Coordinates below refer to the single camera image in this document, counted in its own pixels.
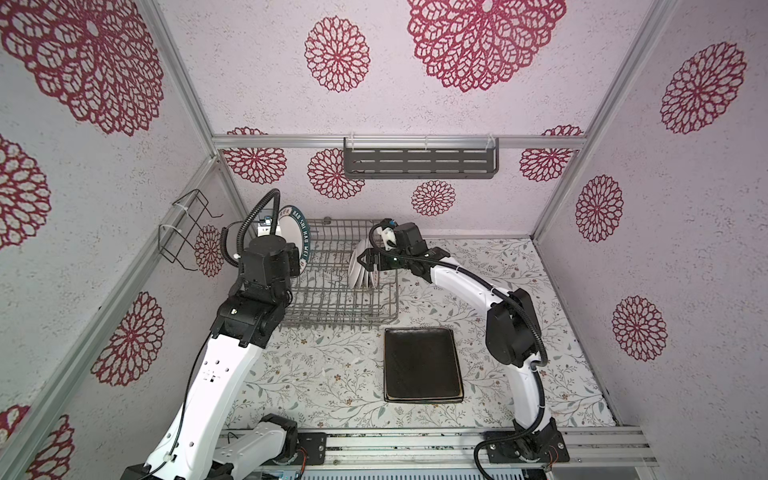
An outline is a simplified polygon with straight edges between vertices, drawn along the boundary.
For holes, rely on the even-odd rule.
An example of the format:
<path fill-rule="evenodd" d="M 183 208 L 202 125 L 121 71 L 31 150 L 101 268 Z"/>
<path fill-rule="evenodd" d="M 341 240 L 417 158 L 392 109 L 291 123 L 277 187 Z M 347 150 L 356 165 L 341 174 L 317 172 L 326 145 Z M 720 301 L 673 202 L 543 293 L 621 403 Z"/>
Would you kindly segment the grey slotted wall shelf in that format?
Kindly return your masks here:
<path fill-rule="evenodd" d="M 358 146 L 345 138 L 345 175 L 357 180 L 485 180 L 499 171 L 494 139 L 483 147 Z"/>

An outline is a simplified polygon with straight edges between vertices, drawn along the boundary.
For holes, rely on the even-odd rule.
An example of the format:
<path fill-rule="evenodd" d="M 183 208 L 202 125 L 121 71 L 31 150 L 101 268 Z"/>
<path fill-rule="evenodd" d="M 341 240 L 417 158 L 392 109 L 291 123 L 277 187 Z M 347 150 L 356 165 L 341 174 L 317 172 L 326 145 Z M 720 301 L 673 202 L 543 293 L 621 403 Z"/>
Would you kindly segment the white round plate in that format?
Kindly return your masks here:
<path fill-rule="evenodd" d="M 349 261 L 347 272 L 347 285 L 350 289 L 356 288 L 362 266 L 358 263 L 358 256 L 365 250 L 365 242 L 360 240 L 354 247 Z"/>
<path fill-rule="evenodd" d="M 367 243 L 362 240 L 357 246 L 357 253 L 355 255 L 355 266 L 358 268 L 358 273 L 355 281 L 356 288 L 366 288 L 369 284 L 369 272 L 365 267 L 365 251 L 367 249 Z"/>
<path fill-rule="evenodd" d="M 303 212 L 293 205 L 282 207 L 277 217 L 277 234 L 298 248 L 303 273 L 311 257 L 312 243 L 310 225 Z"/>
<path fill-rule="evenodd" d="M 371 270 L 367 272 L 367 283 L 366 287 L 370 289 L 375 289 L 379 285 L 379 271 L 378 267 L 376 265 L 373 265 L 371 267 Z"/>

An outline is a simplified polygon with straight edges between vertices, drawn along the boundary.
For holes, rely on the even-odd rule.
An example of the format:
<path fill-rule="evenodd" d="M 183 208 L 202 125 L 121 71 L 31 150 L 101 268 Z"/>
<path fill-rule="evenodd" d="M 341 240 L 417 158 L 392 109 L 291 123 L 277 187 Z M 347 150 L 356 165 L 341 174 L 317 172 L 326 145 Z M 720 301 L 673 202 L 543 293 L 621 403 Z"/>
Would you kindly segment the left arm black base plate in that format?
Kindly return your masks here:
<path fill-rule="evenodd" d="M 271 459 L 263 464 L 266 466 L 319 466 L 325 464 L 328 434 L 325 432 L 299 432 L 296 445 L 289 454 Z"/>

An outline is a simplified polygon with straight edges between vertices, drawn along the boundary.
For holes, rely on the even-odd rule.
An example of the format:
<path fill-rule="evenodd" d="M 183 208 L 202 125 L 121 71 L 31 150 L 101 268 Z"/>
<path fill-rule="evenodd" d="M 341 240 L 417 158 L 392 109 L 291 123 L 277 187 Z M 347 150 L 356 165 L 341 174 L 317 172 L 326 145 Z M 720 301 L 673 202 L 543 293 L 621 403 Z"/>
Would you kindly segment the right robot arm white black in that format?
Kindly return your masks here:
<path fill-rule="evenodd" d="M 367 271 L 407 270 L 472 306 L 485 320 L 485 346 L 508 370 L 516 435 L 534 435 L 551 419 L 540 369 L 548 354 L 541 327 L 522 290 L 504 291 L 471 272 L 446 250 L 430 248 L 418 226 L 386 218 L 370 227 L 356 262 Z"/>

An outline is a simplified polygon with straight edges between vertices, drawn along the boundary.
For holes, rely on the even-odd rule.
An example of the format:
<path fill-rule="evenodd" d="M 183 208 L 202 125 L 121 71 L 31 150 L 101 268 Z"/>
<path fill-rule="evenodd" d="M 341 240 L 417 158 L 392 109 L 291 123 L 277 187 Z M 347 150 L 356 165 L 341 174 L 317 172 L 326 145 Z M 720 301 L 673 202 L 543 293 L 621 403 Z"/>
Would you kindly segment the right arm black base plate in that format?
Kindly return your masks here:
<path fill-rule="evenodd" d="M 567 463 L 571 460 L 564 437 L 553 418 L 539 430 L 514 440 L 504 438 L 512 436 L 513 431 L 494 431 L 484 434 L 487 452 L 492 464 L 501 463 Z"/>

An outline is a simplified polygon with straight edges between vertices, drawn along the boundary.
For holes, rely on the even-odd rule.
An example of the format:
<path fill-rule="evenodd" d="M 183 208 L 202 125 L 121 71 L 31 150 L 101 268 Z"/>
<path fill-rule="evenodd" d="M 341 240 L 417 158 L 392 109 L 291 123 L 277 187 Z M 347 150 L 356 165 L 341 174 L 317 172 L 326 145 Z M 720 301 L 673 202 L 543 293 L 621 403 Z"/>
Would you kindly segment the aluminium mounting rail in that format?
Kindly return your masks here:
<path fill-rule="evenodd" d="M 332 429 L 299 430 L 328 434 L 324 465 L 316 469 L 463 469 L 481 467 L 489 472 L 501 468 L 543 469 L 561 467 L 643 467 L 657 463 L 648 441 L 637 427 L 588 427 L 559 430 L 571 460 L 567 463 L 492 464 L 484 434 L 505 430 L 482 429 Z M 220 447 L 233 444 L 250 431 L 227 431 L 219 436 Z M 296 466 L 261 465 L 255 471 Z"/>

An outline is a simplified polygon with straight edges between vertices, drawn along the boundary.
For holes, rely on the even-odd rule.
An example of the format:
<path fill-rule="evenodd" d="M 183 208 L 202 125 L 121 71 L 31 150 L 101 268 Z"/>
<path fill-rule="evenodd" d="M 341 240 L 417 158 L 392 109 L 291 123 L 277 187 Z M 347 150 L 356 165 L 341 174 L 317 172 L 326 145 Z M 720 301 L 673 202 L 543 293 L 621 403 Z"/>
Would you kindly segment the floral patterned rectangular plate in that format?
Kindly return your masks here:
<path fill-rule="evenodd" d="M 394 394 L 389 391 L 384 392 L 384 399 L 389 403 L 407 403 L 407 404 L 450 404 L 461 403 L 464 401 L 464 393 L 457 395 L 416 395 L 416 394 Z"/>

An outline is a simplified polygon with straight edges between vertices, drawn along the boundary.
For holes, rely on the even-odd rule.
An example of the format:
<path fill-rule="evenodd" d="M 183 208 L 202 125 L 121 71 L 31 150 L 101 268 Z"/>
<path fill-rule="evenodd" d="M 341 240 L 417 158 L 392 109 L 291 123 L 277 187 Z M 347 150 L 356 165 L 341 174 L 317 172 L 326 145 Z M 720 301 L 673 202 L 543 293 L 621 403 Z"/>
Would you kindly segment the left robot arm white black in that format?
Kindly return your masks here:
<path fill-rule="evenodd" d="M 125 479 L 244 479 L 261 465 L 298 452 L 296 422 L 263 417 L 229 446 L 218 445 L 228 412 L 292 300 L 297 247 L 278 235 L 254 238 L 239 252 L 233 293 L 220 305 L 191 384 L 168 431 Z"/>

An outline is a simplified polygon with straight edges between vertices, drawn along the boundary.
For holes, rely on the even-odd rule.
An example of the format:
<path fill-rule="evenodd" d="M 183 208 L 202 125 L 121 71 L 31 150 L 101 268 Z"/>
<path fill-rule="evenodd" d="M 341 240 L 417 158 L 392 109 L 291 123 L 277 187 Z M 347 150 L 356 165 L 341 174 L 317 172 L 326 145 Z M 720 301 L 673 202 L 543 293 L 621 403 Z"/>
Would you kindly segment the white square plate black rim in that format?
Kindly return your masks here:
<path fill-rule="evenodd" d="M 464 399 L 461 386 L 448 385 L 387 385 L 384 400 L 390 403 L 450 404 Z"/>

